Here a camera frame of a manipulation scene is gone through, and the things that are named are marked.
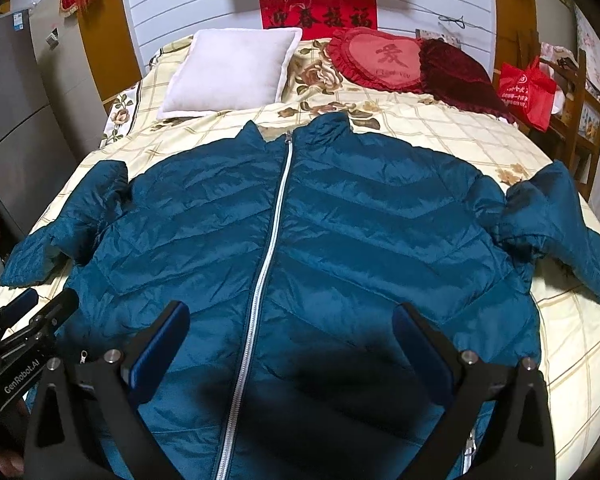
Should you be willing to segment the white square pillow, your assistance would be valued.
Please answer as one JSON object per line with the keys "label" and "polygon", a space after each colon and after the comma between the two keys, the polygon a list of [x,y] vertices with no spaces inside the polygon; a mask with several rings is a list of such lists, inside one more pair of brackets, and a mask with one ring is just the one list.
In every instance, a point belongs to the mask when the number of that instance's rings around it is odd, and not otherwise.
{"label": "white square pillow", "polygon": [[158,118],[280,102],[301,39],[298,27],[201,29],[169,81]]}

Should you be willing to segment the red banner with characters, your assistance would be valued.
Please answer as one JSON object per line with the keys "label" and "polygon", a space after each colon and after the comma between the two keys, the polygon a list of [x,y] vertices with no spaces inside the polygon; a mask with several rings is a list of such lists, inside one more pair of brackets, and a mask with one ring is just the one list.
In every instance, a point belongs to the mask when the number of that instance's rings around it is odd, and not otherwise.
{"label": "red banner with characters", "polygon": [[259,0],[264,28],[299,27],[323,37],[335,28],[377,28],[377,0]]}

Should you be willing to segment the red heart-shaped cushion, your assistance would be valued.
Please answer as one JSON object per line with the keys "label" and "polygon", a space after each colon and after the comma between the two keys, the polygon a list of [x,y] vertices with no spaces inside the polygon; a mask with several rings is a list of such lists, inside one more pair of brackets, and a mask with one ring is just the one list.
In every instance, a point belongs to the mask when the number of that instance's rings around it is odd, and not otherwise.
{"label": "red heart-shaped cushion", "polygon": [[336,30],[326,52],[348,81],[389,92],[422,92],[422,40],[357,27]]}

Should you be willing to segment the grey wardrobe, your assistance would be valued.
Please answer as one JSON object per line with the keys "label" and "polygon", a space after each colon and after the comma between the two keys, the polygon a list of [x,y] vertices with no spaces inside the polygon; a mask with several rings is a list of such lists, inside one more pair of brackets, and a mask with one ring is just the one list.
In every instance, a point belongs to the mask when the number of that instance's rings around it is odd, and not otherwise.
{"label": "grey wardrobe", "polygon": [[27,10],[0,16],[0,223],[27,236],[78,162],[50,106]]}

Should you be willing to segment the blue puffer jacket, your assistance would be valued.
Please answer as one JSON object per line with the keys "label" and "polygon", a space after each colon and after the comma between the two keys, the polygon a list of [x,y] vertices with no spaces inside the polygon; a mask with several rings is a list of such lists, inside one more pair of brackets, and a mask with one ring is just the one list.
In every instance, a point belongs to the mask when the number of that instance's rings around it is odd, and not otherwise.
{"label": "blue puffer jacket", "polygon": [[186,479],[394,479],[441,415],[394,336],[398,307],[488,362],[536,359],[544,257],[600,300],[600,234],[562,164],[502,190],[329,113],[272,141],[247,122],[137,177],[99,162],[2,284],[70,268],[66,356],[186,304],[184,344],[142,408]]}

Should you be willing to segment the red shopping bag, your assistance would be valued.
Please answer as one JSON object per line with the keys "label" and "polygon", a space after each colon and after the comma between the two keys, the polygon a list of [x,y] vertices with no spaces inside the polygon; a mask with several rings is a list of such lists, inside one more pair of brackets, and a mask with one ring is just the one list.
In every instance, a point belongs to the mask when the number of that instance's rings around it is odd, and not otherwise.
{"label": "red shopping bag", "polygon": [[556,81],[540,69],[540,58],[536,56],[526,68],[504,63],[496,93],[517,119],[545,132],[550,126],[556,91]]}

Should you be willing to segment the wooden chair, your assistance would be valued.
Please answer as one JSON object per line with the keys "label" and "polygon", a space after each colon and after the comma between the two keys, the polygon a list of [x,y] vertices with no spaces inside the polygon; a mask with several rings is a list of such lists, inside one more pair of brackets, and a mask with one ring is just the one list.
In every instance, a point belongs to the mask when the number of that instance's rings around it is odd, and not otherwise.
{"label": "wooden chair", "polygon": [[532,32],[530,44],[518,47],[518,61],[527,64],[533,60],[539,60],[558,79],[565,102],[550,116],[544,132],[523,122],[518,127],[550,159],[565,164],[579,193],[588,200],[600,160],[600,96],[588,88],[586,53],[580,49],[573,58],[561,53],[552,61],[542,53],[539,35]]}

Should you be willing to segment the dark red velvet cushion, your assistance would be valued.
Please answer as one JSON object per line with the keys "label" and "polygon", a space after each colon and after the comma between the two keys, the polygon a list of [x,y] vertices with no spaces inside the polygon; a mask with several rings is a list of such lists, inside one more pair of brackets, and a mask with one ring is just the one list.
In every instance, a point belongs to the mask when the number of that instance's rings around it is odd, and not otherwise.
{"label": "dark red velvet cushion", "polygon": [[515,121],[483,66],[459,48],[439,39],[424,40],[420,43],[419,63],[422,91],[437,101],[465,112]]}

